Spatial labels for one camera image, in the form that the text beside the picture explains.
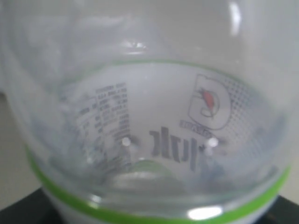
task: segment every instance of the green stripe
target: green stripe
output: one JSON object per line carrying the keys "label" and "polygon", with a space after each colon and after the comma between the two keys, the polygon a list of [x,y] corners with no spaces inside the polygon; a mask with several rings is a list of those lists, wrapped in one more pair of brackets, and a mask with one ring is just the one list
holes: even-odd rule
{"label": "green stripe", "polygon": [[42,173],[39,167],[34,162],[30,152],[28,151],[28,160],[29,163],[35,172],[36,176],[40,179],[43,186],[51,192],[55,197],[60,199],[65,204],[69,205],[75,210],[78,210],[90,217],[95,219],[105,221],[111,224],[225,224],[236,221],[240,218],[243,218],[250,213],[258,210],[263,205],[266,205],[270,200],[272,200],[277,194],[280,187],[283,185],[285,180],[288,177],[290,168],[288,168],[278,179],[278,181],[273,184],[267,191],[265,191],[262,195],[252,200],[251,202],[241,206],[240,208],[228,211],[223,215],[215,218],[211,218],[209,220],[203,221],[194,221],[187,219],[165,219],[159,217],[138,217],[134,215],[129,215],[121,212],[116,212],[104,208],[95,208],[88,204],[88,201],[84,201],[79,199],[72,194],[68,193],[64,189],[57,186],[54,182],[52,182],[46,175]]}

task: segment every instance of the white surface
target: white surface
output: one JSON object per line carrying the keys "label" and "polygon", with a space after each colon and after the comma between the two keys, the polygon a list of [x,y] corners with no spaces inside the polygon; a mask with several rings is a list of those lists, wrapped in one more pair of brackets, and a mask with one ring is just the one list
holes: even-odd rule
{"label": "white surface", "polygon": [[[299,155],[281,195],[299,203]],[[4,96],[0,95],[0,210],[36,190],[40,184],[26,160],[24,144]]]}
{"label": "white surface", "polygon": [[[67,206],[64,203],[61,203],[57,198],[55,198],[53,195],[51,195],[49,192],[47,192],[48,196],[50,197],[52,203],[59,209],[60,214],[64,218],[64,220],[68,224],[108,224],[106,222],[101,222],[95,218],[90,218],[82,213],[77,212],[73,208]],[[275,199],[271,200],[270,202],[266,203],[263,207],[259,208],[254,213],[250,214],[249,216],[246,216],[242,219],[236,220],[229,224],[251,224],[254,223],[262,214],[268,210],[268,208],[273,204]]]}

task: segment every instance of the nutrition label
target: nutrition label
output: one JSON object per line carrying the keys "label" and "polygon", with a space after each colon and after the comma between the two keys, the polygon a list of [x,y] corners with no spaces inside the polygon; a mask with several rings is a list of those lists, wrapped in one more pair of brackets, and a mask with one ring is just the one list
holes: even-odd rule
{"label": "nutrition label", "polygon": [[109,166],[117,167],[126,158],[126,152],[120,150],[121,141],[130,136],[126,83],[80,94],[76,93],[76,86],[71,86],[62,97],[67,107],[71,107],[66,118],[79,132],[76,141],[82,142],[87,162],[105,167],[112,162]]}
{"label": "nutrition label", "polygon": [[99,112],[105,137],[113,137],[115,142],[130,135],[128,97],[125,83],[106,86],[96,90]]}

